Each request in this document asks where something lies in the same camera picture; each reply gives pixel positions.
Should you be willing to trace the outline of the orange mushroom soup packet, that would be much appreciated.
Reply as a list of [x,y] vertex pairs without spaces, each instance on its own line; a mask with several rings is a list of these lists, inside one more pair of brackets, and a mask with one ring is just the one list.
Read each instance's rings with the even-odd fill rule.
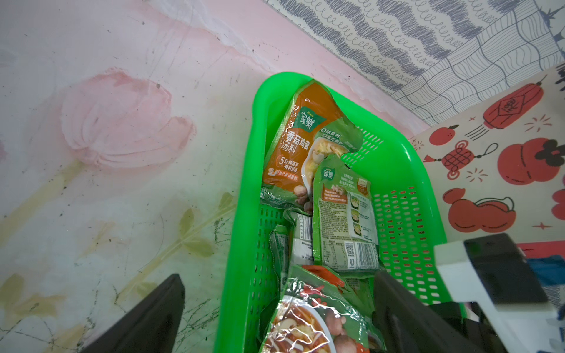
[[312,79],[293,96],[266,154],[260,198],[277,209],[313,208],[313,181],[327,157],[357,152],[363,132]]

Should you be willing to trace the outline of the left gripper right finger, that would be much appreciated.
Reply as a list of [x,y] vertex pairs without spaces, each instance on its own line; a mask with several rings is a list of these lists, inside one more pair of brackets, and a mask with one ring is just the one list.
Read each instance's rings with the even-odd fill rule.
[[374,277],[372,322],[388,352],[481,352],[388,272]]

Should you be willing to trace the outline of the red hotpot soup packet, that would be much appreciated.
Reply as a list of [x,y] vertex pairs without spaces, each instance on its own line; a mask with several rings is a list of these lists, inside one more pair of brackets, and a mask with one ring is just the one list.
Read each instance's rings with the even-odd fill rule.
[[324,266],[290,268],[261,352],[386,352],[370,307]]

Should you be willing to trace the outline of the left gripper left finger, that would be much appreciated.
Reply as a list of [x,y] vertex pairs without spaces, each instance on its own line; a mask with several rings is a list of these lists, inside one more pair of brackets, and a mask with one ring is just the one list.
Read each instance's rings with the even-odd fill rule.
[[171,352],[185,304],[178,274],[169,276],[84,352]]

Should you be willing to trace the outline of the white red paper bag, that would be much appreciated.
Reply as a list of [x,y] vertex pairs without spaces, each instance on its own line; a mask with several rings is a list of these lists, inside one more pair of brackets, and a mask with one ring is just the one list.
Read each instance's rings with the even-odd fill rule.
[[564,65],[411,139],[450,242],[508,234],[529,258],[564,254]]

